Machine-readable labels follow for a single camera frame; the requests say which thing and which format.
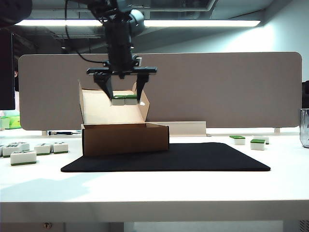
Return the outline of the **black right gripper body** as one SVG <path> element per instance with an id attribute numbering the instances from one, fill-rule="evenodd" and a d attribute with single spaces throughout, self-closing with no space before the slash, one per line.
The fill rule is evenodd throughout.
<path id="1" fill-rule="evenodd" d="M 108 47 L 108 60 L 103 61 L 103 68 L 89 68 L 86 73 L 93 77 L 113 75 L 124 79 L 126 75 L 155 74 L 157 67 L 140 67 L 139 56 L 131 53 L 131 46 Z"/>

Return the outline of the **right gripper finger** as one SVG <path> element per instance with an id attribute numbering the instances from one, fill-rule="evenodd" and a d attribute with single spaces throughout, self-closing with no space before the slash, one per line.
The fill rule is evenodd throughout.
<path id="1" fill-rule="evenodd" d="M 140 102 L 141 93 L 143 91 L 144 85 L 149 81 L 149 73 L 138 73 L 136 80 L 136 95 L 137 101 Z"/>
<path id="2" fill-rule="evenodd" d="M 95 72 L 93 74 L 93 79 L 111 101 L 113 98 L 111 75 L 103 72 Z"/>

